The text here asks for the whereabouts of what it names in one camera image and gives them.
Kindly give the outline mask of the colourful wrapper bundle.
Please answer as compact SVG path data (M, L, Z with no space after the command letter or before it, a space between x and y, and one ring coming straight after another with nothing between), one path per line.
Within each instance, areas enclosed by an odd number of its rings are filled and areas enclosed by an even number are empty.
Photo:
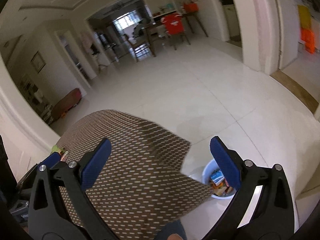
M54 154L54 153L58 153L59 154L61 161L66 161L66 157L67 157L67 154L68 154L67 150L65 150L64 148L60 148L57 145L54 145L52 147L52 151L51 151L50 154Z

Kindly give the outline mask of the white trash bin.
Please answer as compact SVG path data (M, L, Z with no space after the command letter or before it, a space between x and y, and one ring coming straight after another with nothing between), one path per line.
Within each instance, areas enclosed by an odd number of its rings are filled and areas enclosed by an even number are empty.
M201 181L208 185L212 191L212 198L227 200L233 198L236 193L235 188L227 182L225 176L219 168L217 162L212 159L203 169Z

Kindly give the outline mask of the brown polka dot tablecloth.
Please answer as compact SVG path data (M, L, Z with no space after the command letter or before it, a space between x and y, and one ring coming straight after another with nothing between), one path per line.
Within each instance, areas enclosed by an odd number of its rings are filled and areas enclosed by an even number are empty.
M89 200L120 239L153 239L209 199L211 188L181 173L190 142L158 124L116 110L91 113L61 136L66 160L79 161L107 138L112 150Z

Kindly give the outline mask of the wooden dining chair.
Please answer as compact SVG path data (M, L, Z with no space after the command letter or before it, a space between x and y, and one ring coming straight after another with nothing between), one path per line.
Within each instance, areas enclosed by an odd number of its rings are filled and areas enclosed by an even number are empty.
M124 41L128 43L129 48L132 49L136 62L139 61L137 54L144 50L147 50L147 52L150 52L151 55L153 55L153 51L151 50L151 47L147 40L141 40L133 43L132 41L130 41L129 36L127 34L123 34L123 38L124 38Z

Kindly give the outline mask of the wooden dining table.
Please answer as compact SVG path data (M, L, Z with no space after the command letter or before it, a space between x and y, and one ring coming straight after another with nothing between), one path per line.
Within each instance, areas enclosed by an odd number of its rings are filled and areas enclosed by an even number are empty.
M150 45L150 51L154 57L156 57L155 53L155 46L154 46L154 41L151 37L151 30L163 26L165 28L165 33L167 37L169 38L170 45L173 46L173 48L176 50L176 45L175 42L173 41L174 36L180 36L182 39L185 38L185 40L190 44L190 41L185 33L184 25L182 23L182 19L185 19L187 22L189 29L191 32L194 34L194 30L192 28L192 25L190 24L189 17L195 18L196 22L200 26L201 30L203 31L204 35L206 37L209 37L204 25L202 24L200 18L198 17L197 12L186 12L183 14L179 14L177 12L165 15L164 17L161 18L161 20L155 24L148 24L144 30L146 32L147 36L147 41Z

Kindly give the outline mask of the red bag on table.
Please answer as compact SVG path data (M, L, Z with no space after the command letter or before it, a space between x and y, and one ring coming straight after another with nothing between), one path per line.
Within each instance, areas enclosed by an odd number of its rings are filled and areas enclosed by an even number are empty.
M183 8L184 8L185 12L188 14L199 11L199 6L197 5L197 3L194 3L194 2L184 3Z

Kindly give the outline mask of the framed wall picture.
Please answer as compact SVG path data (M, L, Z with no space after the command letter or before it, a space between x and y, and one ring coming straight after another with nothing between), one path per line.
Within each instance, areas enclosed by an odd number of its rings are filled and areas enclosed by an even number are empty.
M35 55L33 56L30 62L34 67L35 71L37 72L37 74L39 74L39 72L46 65L46 62L39 51L35 53Z

